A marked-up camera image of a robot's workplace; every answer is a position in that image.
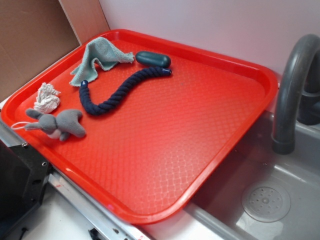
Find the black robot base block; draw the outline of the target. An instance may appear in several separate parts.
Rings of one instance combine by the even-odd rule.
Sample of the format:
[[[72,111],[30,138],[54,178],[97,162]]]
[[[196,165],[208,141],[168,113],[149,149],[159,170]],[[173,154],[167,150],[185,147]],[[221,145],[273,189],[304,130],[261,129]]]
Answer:
[[[0,142],[0,238],[42,204],[51,164],[27,143]]]

